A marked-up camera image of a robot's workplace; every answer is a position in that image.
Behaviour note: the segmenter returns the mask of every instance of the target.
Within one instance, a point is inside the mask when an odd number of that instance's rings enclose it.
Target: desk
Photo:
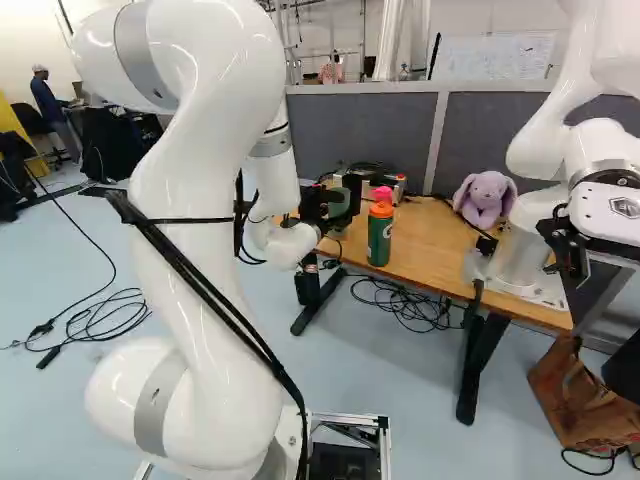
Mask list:
[[[454,299],[474,300],[474,287],[462,277],[465,253],[475,246],[478,233],[453,214],[447,205],[432,198],[412,198],[396,208],[391,260],[382,268],[367,262],[368,205],[369,202],[363,202],[360,215],[353,219],[341,240],[343,263]],[[316,247],[316,252],[335,258],[339,246],[325,238]],[[339,267],[322,287],[319,301],[305,307],[292,325],[292,334],[300,335],[304,331],[344,276],[344,269]],[[534,305],[509,294],[487,290],[480,306],[490,312],[486,320],[475,315],[475,311],[465,315],[467,345],[456,416],[466,425],[471,425],[475,418],[480,374],[511,319],[557,332],[569,332],[573,328],[570,313]]]

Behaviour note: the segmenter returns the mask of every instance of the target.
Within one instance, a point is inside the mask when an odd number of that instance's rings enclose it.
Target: man in blue shirt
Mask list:
[[[67,149],[71,160],[73,160],[74,163],[80,163],[78,144],[71,133],[64,113],[62,113],[61,105],[63,103],[56,100],[56,97],[51,92],[49,85],[46,83],[48,79],[49,70],[43,65],[34,65],[31,93],[36,99],[42,118],[56,131],[60,140],[64,143],[64,147]]]

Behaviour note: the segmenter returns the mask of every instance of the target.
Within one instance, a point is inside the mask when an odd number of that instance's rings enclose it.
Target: plush toy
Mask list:
[[[453,196],[453,209],[478,228],[493,227],[509,215],[518,197],[516,184],[500,172],[472,173]]]

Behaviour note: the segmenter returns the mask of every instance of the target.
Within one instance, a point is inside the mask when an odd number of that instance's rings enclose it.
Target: office chair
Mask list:
[[[53,140],[51,140],[49,135],[55,133],[55,130],[44,121],[40,112],[28,103],[12,103],[11,108],[13,108],[18,121],[22,124],[29,137],[45,137],[51,145],[51,152],[44,154],[49,166],[53,167],[54,170],[60,170],[63,161],[71,160],[69,155],[63,156],[67,151],[58,149]]]

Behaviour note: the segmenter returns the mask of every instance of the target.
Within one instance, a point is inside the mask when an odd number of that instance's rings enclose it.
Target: table top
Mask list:
[[[367,262],[367,211],[363,201],[360,215],[347,228],[342,243],[342,261],[374,273],[441,293],[448,297],[471,300],[474,289],[463,279],[465,254],[475,246],[478,233],[466,225],[451,209],[433,198],[411,198],[394,212],[391,259],[384,267]],[[316,252],[337,257],[338,244],[324,238]],[[485,290],[482,306],[514,320],[524,320],[541,327],[566,332],[573,328],[569,312],[559,312],[526,302],[511,294]]]

